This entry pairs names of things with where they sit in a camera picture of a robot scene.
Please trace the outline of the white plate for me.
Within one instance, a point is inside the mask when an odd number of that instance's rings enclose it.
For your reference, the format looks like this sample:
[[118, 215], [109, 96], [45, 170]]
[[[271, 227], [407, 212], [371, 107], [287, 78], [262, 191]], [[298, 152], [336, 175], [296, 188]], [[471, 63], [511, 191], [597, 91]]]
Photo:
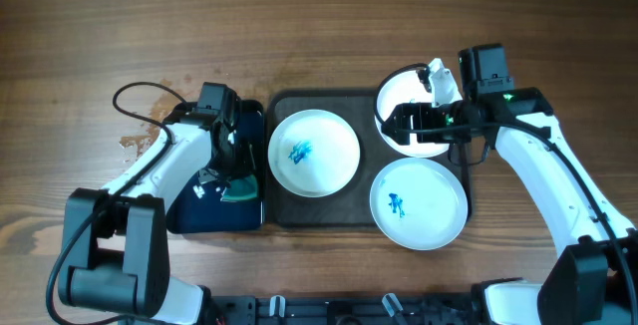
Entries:
[[[385, 120], [390, 116], [394, 108], [403, 103], [431, 103], [432, 94], [427, 91], [425, 86], [420, 82], [417, 72], [404, 72], [393, 77], [387, 85], [385, 85], [379, 96], [377, 106], [380, 116]], [[411, 144], [409, 146], [399, 146], [388, 136], [381, 132], [381, 125], [376, 121], [376, 127], [382, 139], [393, 150], [398, 153], [414, 158], [433, 158], [445, 153], [449, 149], [448, 144], [418, 144], [417, 137], [411, 135]]]
[[303, 197], [323, 197], [354, 177], [361, 148], [353, 128], [325, 110], [304, 110], [285, 118], [267, 149], [268, 165], [286, 190]]
[[369, 196], [378, 228], [412, 250], [434, 250], [454, 241], [464, 229], [469, 201], [458, 178], [427, 159], [405, 158], [386, 165]]

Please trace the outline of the green yellow sponge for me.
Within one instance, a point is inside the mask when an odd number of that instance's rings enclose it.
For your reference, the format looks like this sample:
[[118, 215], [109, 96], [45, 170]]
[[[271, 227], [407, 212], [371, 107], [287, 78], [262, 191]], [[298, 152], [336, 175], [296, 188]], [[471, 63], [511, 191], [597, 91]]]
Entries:
[[257, 177], [253, 174], [230, 180], [225, 184], [221, 195], [224, 202], [252, 201], [259, 197]]

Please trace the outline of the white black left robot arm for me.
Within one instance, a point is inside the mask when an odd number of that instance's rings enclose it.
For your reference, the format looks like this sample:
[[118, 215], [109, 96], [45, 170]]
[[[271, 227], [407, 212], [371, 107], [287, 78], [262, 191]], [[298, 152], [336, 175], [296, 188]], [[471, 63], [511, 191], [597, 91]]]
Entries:
[[149, 151], [100, 189], [78, 188], [65, 207], [61, 252], [45, 304], [109, 313], [110, 322], [221, 324], [224, 315], [204, 286], [170, 274], [166, 215], [192, 178], [224, 190], [254, 171], [234, 135], [241, 100], [228, 86], [205, 83], [194, 103], [181, 100]]

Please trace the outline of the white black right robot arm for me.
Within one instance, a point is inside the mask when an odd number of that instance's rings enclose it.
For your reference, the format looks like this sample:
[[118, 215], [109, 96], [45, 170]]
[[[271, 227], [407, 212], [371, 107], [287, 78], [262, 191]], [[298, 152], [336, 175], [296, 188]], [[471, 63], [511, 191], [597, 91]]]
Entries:
[[466, 144], [483, 138], [517, 174], [541, 213], [557, 261], [540, 284], [477, 284], [482, 324], [633, 324], [637, 230], [599, 190], [540, 90], [517, 88], [502, 45], [400, 68], [379, 85], [374, 115], [393, 144]]

